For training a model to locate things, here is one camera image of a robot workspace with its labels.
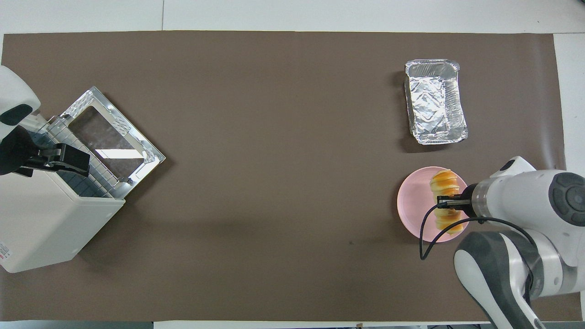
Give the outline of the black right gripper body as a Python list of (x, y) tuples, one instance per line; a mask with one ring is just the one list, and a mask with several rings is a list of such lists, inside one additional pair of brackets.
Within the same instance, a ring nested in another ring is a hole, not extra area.
[(466, 214), (468, 218), (477, 217), (476, 211), (473, 208), (473, 192), (476, 189), (477, 185), (478, 183), (467, 186), (460, 194), (460, 200), (466, 201), (467, 203), (460, 205), (459, 210), (464, 212), (464, 214)]

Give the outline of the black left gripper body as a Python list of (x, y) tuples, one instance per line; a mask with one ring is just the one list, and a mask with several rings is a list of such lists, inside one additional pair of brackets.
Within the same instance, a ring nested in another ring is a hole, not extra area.
[(17, 126), (1, 142), (0, 175), (16, 174), (19, 167), (28, 167), (34, 171), (59, 171), (48, 164), (49, 158), (43, 154), (45, 151), (53, 149), (38, 146), (26, 129)]

